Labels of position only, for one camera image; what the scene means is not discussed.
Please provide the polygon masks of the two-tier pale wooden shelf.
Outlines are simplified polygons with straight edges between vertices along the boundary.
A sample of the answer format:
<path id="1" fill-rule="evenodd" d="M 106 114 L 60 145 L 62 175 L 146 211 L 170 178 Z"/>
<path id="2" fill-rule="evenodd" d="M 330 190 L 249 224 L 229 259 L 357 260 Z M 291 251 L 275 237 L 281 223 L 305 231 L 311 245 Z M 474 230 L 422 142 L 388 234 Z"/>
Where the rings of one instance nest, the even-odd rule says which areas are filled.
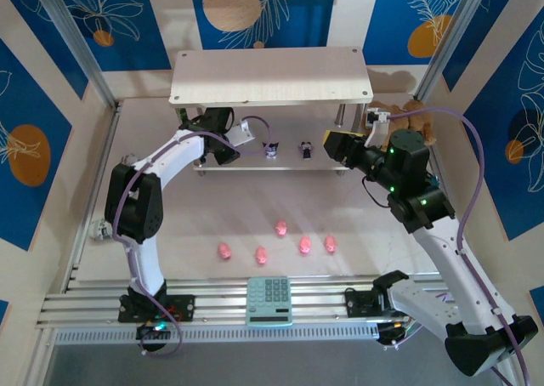
<path id="1" fill-rule="evenodd" d="M 169 102 L 179 108 L 231 107 L 236 118 L 259 116 L 251 122 L 254 141 L 246 145 L 255 156 L 242 156 L 219 166 L 212 158 L 194 169 L 212 171 L 333 171 L 345 167 L 323 149 L 327 130 L 350 131 L 359 117 L 350 109 L 371 102 L 373 91 L 364 56 L 356 47 L 261 48 L 181 51 L 173 71 Z M 270 136 L 279 143 L 275 159 L 261 152 Z M 304 160 L 302 141 L 313 145 Z"/>

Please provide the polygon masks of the brown plush teddy bear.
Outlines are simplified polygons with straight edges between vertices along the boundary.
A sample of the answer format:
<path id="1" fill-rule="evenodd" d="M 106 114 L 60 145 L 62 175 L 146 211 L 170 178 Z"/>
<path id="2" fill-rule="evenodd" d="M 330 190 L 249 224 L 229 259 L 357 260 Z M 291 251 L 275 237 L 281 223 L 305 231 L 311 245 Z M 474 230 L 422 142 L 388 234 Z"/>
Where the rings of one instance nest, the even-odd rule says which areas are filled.
<path id="1" fill-rule="evenodd" d="M 373 101 L 368 105 L 368 108 L 380 108 L 388 112 L 390 115 L 398 116 L 406 112 L 421 110 L 424 108 L 424 104 L 413 99 L 406 102 L 403 107 L 400 108 L 398 105 L 386 105 L 380 101 Z M 427 146 L 431 146 L 436 143 L 436 134 L 434 132 L 434 115 L 431 112 L 424 112 L 400 119 L 390 120 L 388 125 L 388 136 L 381 145 L 382 151 L 387 150 L 388 142 L 392 133 L 400 129 L 410 129 L 418 132 L 423 137 L 424 143 Z"/>

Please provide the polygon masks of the mint green calculator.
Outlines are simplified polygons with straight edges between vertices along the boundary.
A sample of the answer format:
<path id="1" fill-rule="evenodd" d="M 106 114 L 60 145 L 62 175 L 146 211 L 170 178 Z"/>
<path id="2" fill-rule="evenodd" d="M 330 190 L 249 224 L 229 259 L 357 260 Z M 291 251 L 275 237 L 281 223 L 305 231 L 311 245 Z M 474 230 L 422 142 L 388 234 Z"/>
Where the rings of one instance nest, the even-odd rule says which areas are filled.
<path id="1" fill-rule="evenodd" d="M 247 280 L 246 324 L 254 327 L 292 324 L 291 281 L 288 277 L 252 277 Z"/>

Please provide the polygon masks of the aluminium frame post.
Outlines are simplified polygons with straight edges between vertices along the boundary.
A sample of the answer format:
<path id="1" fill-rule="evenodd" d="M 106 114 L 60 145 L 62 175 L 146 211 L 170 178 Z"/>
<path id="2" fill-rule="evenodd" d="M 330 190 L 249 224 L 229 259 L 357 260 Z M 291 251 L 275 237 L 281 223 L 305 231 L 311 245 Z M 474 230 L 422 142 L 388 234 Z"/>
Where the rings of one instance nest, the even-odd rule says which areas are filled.
<path id="1" fill-rule="evenodd" d="M 87 79 L 93 84 L 99 97 L 114 112 L 118 108 L 118 100 L 108 86 L 97 60 L 94 58 L 87 42 L 78 29 L 69 9 L 63 0 L 39 0 L 52 20 L 55 28 L 62 36 L 64 43 L 71 51 L 76 62 Z"/>
<path id="2" fill-rule="evenodd" d="M 461 0 L 425 72 L 414 99 L 424 102 L 446 76 L 452 90 L 496 23 L 508 0 Z"/>

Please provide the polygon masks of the aluminium slotted frame rail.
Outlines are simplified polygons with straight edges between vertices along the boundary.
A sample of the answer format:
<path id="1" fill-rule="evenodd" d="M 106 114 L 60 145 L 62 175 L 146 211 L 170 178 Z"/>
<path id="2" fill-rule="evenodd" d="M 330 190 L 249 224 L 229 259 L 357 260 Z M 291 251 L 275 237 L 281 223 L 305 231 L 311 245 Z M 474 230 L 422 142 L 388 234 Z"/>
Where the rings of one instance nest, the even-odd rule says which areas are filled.
<path id="1" fill-rule="evenodd" d="M 371 288 L 374 277 L 300 276 L 291 278 L 292 317 L 295 324 L 345 322 L 344 291 Z M 71 280 L 63 293 L 45 296 L 37 318 L 39 328 L 119 326 L 119 297 L 127 292 L 124 281 Z M 243 325 L 246 320 L 247 279 L 170 280 L 172 295 L 194 295 L 197 325 Z"/>

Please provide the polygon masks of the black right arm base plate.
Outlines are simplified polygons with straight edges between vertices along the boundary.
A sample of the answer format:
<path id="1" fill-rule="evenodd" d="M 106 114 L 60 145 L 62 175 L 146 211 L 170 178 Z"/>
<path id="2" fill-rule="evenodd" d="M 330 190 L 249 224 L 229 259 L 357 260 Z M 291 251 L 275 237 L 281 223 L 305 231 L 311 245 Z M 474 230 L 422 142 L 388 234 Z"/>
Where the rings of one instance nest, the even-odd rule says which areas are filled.
<path id="1" fill-rule="evenodd" d="M 348 318 L 390 317 L 394 313 L 386 307 L 383 295 L 376 289 L 360 291 L 348 287 L 343 295 Z"/>

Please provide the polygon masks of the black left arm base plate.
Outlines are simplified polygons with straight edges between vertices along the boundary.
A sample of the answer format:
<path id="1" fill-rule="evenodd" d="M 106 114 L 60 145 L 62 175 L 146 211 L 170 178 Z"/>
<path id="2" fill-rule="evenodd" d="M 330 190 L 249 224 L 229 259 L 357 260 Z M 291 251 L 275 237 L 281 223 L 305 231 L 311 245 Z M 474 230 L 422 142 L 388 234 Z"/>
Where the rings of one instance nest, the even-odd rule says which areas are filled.
<path id="1" fill-rule="evenodd" d="M 195 313 L 193 295 L 167 295 L 163 308 L 177 322 L 193 321 Z M 121 323 L 144 323 L 170 321 L 167 314 L 146 296 L 121 295 L 117 320 Z"/>

